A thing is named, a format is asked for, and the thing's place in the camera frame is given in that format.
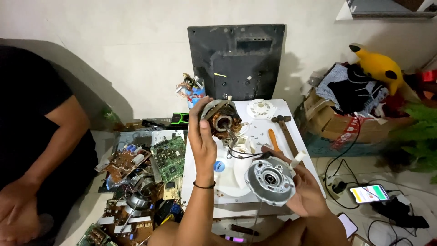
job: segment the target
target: green plant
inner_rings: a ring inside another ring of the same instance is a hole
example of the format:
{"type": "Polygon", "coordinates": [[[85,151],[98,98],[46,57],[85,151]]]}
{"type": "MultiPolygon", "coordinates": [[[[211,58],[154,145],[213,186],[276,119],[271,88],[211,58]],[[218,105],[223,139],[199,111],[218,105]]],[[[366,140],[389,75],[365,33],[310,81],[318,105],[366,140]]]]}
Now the green plant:
{"type": "MultiPolygon", "coordinates": [[[[437,109],[423,104],[408,104],[407,112],[417,122],[409,127],[394,130],[390,135],[403,142],[402,149],[416,160],[412,172],[431,173],[437,170],[437,109]]],[[[431,178],[437,184],[437,175],[431,178]]]]}

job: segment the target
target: yellow stuffed toy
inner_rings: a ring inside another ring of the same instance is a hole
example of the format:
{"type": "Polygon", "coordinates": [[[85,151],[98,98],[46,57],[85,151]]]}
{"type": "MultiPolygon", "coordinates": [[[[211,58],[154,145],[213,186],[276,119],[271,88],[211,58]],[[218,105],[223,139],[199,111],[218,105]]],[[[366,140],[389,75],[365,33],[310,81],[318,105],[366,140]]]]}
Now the yellow stuffed toy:
{"type": "Polygon", "coordinates": [[[360,58],[357,63],[365,74],[386,83],[390,95],[396,94],[397,89],[404,84],[401,68],[396,62],[390,57],[370,53],[355,45],[349,45],[349,48],[360,58]]]}

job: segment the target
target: orange screwdriver handle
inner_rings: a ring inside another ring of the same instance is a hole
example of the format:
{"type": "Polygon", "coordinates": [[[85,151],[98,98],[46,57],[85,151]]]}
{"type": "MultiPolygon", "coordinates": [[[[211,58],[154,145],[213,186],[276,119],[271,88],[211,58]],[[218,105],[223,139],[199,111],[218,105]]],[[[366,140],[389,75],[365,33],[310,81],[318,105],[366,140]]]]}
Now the orange screwdriver handle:
{"type": "Polygon", "coordinates": [[[273,144],[273,148],[274,148],[274,150],[275,150],[275,151],[281,151],[281,150],[279,149],[279,147],[277,146],[276,137],[275,137],[275,135],[274,135],[274,131],[273,131],[273,129],[269,129],[269,136],[270,136],[270,140],[272,141],[272,144],[273,144]]]}

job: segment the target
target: black monitor back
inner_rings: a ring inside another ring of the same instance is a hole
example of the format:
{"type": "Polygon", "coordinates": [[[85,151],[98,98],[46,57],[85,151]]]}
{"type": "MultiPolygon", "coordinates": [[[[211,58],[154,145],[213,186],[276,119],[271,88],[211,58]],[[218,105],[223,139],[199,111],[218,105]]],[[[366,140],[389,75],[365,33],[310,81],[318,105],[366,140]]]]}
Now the black monitor back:
{"type": "Polygon", "coordinates": [[[271,99],[284,33],[283,24],[188,27],[194,74],[204,79],[206,95],[271,99]]]}

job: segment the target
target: hammer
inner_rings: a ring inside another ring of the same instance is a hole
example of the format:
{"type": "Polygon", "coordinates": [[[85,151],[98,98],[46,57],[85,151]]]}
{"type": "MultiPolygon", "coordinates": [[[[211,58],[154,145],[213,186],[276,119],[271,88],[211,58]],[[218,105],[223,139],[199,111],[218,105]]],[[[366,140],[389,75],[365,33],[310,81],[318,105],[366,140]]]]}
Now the hammer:
{"type": "Polygon", "coordinates": [[[291,121],[291,116],[282,116],[278,115],[277,117],[272,118],[273,123],[278,123],[281,127],[282,132],[284,133],[285,140],[287,141],[288,147],[291,150],[291,153],[293,154],[293,157],[296,157],[298,152],[298,149],[296,148],[295,143],[293,142],[293,138],[290,135],[290,132],[288,131],[287,126],[285,125],[285,122],[291,121]]]}

